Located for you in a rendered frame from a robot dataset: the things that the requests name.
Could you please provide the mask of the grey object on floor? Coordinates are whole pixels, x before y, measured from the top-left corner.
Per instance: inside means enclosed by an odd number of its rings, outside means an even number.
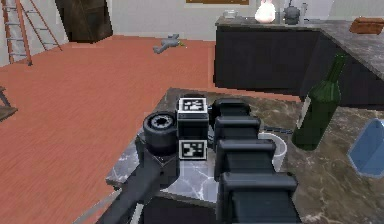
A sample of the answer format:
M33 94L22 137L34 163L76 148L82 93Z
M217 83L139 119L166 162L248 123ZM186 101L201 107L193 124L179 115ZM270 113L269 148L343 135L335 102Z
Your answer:
M161 40L160 46L154 46L153 51L156 54L161 54L163 51L170 47L177 47L180 45L179 35L178 34L172 34L169 35L167 38Z

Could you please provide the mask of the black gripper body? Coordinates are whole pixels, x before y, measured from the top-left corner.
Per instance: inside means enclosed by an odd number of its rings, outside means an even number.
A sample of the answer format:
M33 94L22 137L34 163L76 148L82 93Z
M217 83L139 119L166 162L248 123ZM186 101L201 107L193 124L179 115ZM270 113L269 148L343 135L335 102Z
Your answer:
M147 204L179 178L178 138L174 112L160 111L143 121L135 141L139 164L120 186L120 195L95 224L128 224L137 204Z

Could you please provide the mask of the black kitchen counter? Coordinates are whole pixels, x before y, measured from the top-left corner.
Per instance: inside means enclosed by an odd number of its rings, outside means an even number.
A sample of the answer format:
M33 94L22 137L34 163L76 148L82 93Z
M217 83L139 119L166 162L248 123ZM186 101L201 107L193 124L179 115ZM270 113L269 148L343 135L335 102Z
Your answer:
M260 24L252 17L216 21L217 87L305 98L336 54L346 56L340 104L384 111L384 32L355 34L344 20Z

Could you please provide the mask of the white cup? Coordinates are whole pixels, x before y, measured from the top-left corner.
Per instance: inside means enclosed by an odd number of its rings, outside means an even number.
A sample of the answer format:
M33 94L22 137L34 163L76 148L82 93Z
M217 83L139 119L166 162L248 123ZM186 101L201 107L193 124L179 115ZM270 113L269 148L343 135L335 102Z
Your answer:
M279 136L267 133L267 132L261 132L258 137L260 139L268 139L272 140L276 145L275 154L272 159L272 164L274 166L274 169L276 172L279 172L281 170L281 166L283 164L285 155L287 153L287 144L286 142L280 138Z

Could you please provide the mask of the green glass wine bottle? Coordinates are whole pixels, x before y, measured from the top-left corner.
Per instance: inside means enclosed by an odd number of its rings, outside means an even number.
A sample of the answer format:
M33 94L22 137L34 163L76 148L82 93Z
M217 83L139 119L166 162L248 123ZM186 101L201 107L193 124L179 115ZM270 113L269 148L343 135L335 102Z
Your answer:
M339 78L346 62L345 54L336 54L327 77L314 85L299 114L291 141L299 149L315 150L341 101Z

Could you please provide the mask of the brown framed picture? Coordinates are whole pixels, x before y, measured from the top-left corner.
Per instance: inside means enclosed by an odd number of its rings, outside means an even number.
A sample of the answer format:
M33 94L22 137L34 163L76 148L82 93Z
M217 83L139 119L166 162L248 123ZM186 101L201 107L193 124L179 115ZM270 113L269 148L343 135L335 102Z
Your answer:
M189 4L230 4L230 5L249 5L250 0L185 0Z

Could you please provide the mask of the orange ladder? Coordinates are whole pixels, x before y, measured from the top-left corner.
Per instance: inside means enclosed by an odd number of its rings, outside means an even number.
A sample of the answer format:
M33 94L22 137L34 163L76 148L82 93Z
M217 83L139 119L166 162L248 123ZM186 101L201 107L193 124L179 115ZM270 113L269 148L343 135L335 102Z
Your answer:
M26 10L22 0L0 0L10 64L24 60L28 66L33 65L26 24L31 26L45 51L48 50L48 45L58 47L62 51L61 45L35 1L27 1L31 4L32 9Z

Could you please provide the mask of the dark brown cupboard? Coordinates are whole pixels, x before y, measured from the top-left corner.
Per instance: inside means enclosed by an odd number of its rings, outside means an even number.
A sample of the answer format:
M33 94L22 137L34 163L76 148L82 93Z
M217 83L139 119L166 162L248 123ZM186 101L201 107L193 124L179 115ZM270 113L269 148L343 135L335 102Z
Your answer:
M95 43L113 35L106 0L55 0L70 42Z

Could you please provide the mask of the clear glass bottle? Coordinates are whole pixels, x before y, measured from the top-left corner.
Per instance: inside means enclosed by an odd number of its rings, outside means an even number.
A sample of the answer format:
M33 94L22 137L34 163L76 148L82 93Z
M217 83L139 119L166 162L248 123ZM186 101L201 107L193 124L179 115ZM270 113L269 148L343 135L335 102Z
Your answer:
M300 24L304 24L307 8L308 8L308 4L303 2L300 9L300 18L299 18Z

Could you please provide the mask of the brown bread loaf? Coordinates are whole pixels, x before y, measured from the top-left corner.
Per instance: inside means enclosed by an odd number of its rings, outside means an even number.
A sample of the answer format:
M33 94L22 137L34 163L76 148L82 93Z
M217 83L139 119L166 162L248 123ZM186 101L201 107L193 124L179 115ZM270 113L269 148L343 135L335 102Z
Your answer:
M383 29L384 29L383 18L358 17L352 22L349 28L349 31L355 34L379 35Z

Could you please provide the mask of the dark grey kettle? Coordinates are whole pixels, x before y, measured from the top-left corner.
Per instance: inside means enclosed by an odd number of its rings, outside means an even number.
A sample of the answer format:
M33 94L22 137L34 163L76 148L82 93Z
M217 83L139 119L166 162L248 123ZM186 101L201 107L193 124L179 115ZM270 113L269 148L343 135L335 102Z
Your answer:
M295 6L288 6L284 9L285 23L296 25L299 22L300 10Z

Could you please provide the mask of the blue plastic container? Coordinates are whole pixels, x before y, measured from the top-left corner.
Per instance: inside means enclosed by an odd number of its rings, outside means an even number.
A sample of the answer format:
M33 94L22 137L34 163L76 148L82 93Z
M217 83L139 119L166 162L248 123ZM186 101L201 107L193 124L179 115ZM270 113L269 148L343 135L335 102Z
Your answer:
M348 151L348 158L359 175L384 177L384 119L366 123Z

